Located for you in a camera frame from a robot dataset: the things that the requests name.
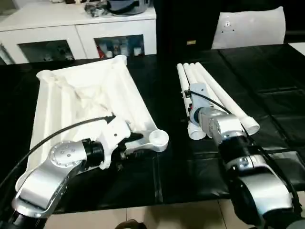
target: glass cabinet door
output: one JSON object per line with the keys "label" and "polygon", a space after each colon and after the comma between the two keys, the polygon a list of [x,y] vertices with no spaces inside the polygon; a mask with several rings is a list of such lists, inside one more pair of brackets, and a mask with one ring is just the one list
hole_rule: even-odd
{"label": "glass cabinet door", "polygon": [[3,31],[0,40],[15,63],[87,58],[75,26]]}
{"label": "glass cabinet door", "polygon": [[0,65],[14,64],[14,61],[7,53],[6,49],[0,44]]}
{"label": "glass cabinet door", "polygon": [[77,25],[87,58],[157,53],[155,20]]}
{"label": "glass cabinet door", "polygon": [[66,40],[18,44],[29,62],[74,60]]}
{"label": "glass cabinet door", "polygon": [[139,56],[145,54],[143,35],[94,38],[99,58],[116,55]]}

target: white pipe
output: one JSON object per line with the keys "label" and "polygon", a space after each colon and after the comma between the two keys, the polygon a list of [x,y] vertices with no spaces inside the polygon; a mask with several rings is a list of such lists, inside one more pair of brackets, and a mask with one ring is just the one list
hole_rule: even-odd
{"label": "white pipe", "polygon": [[[186,75],[185,75],[182,64],[180,64],[180,63],[177,64],[177,70],[178,70],[178,75],[179,75],[179,80],[180,80],[180,86],[181,86],[181,89],[182,89],[185,112],[186,112],[186,115],[189,117],[190,113],[188,111],[188,108],[189,108],[190,104],[192,103],[192,101],[191,101],[190,98],[186,98],[185,92],[184,92],[185,90],[189,89],[189,83],[187,82],[187,78],[186,78]],[[201,127],[194,125],[190,121],[189,121],[189,124],[187,126],[187,131],[188,131],[189,137],[192,140],[200,140],[200,139],[203,139],[206,136],[206,133],[204,133],[202,131]]]}
{"label": "white pipe", "polygon": [[185,70],[185,73],[186,73],[186,76],[187,76],[187,79],[189,80],[189,83],[190,84],[193,84],[193,83],[197,83],[197,80],[190,68],[190,65],[188,63],[184,63],[183,64],[183,68]]}
{"label": "white pipe", "polygon": [[[207,93],[208,93],[208,97],[210,99],[213,99],[215,102],[219,103],[220,105],[223,106],[223,104],[220,102],[219,98],[217,97],[217,95],[215,94],[215,92],[211,89],[211,87],[209,86],[209,84],[205,81],[204,77],[200,74],[200,72],[197,70],[197,67],[195,66],[194,63],[191,63],[190,64],[190,68],[192,70],[192,72],[194,73],[194,76],[197,80],[197,82],[199,83],[204,83],[205,86],[206,86],[206,90],[207,90]],[[215,109],[218,109],[218,110],[221,110],[221,111],[224,111],[222,108],[220,108],[219,106],[213,104],[213,107]]]}
{"label": "white pipe", "polygon": [[200,64],[196,63],[197,70],[204,76],[204,79],[215,92],[223,105],[234,115],[238,117],[244,125],[249,135],[255,134],[259,130],[259,124],[249,117],[240,106],[228,95],[228,93],[218,84],[218,82],[208,73],[208,71]]}

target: black tablecloth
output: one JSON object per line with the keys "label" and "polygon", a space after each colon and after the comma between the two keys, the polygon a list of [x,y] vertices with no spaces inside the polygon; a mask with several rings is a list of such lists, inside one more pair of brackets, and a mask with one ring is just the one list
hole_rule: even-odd
{"label": "black tablecloth", "polygon": [[[1,66],[2,158],[0,179],[29,150],[39,90],[37,72],[97,60]],[[190,53],[179,62],[200,62],[260,124],[254,139],[273,157],[297,190],[305,189],[305,56],[289,45]],[[211,139],[187,134],[176,62],[156,55],[128,59],[128,69],[156,125],[170,136],[161,153],[138,152],[71,183],[57,213],[229,198],[221,160]],[[14,195],[17,171],[6,184]],[[5,198],[0,204],[7,204]]]}

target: floor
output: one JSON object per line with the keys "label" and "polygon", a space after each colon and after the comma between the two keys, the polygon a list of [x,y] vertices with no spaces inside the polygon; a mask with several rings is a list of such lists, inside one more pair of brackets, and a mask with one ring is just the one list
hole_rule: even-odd
{"label": "floor", "polygon": [[[305,207],[305,192],[299,192],[299,197]],[[237,218],[230,200],[211,200],[53,215],[45,228],[114,229],[127,219],[144,222],[147,229],[248,229],[251,227]]]}

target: white chair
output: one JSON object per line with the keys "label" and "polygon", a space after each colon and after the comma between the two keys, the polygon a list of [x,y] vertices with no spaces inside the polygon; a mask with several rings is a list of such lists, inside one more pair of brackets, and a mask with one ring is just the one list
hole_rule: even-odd
{"label": "white chair", "polygon": [[212,49],[283,44],[283,7],[267,11],[221,12]]}

